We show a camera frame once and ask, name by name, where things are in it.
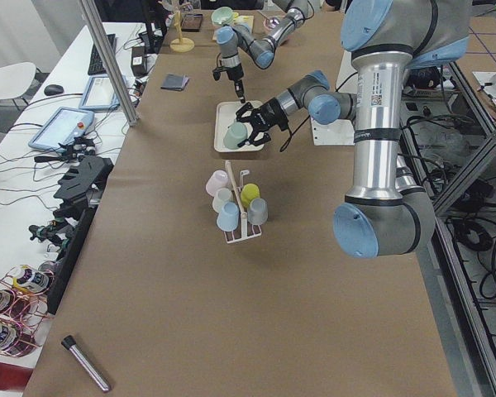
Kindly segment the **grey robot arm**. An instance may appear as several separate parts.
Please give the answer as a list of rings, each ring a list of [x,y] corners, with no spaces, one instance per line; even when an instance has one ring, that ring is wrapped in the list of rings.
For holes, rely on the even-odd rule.
[[[354,1],[341,27],[341,45],[357,73],[354,93],[331,92],[325,76],[306,75],[259,107],[246,104],[236,119],[251,125],[258,146],[273,126],[307,109],[320,124],[355,123],[353,185],[333,216],[341,249],[358,258],[399,255],[427,244],[433,208],[426,190],[398,156],[404,75],[459,59],[469,41],[469,1]]]
[[[220,49],[220,64],[212,71],[218,81],[221,73],[234,84],[236,96],[241,103],[246,102],[243,86],[244,71],[239,50],[243,50],[259,69],[268,69],[279,46],[300,28],[305,21],[312,18],[315,9],[308,0],[274,1],[285,15],[266,36],[255,38],[244,24],[223,25],[216,30],[216,43]]]

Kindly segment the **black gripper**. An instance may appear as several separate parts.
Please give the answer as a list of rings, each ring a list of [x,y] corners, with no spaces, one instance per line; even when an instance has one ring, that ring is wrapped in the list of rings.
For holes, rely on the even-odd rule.
[[[252,103],[244,103],[236,110],[236,121],[249,123],[252,128],[251,134],[237,144],[238,149],[245,146],[262,146],[271,141],[267,132],[271,127],[278,126],[281,131],[289,128],[288,116],[277,98],[270,99],[258,108]]]
[[[242,96],[242,79],[243,68],[241,64],[227,68],[227,76],[230,81],[234,82],[236,96],[240,99],[241,103],[245,103],[245,97]]]

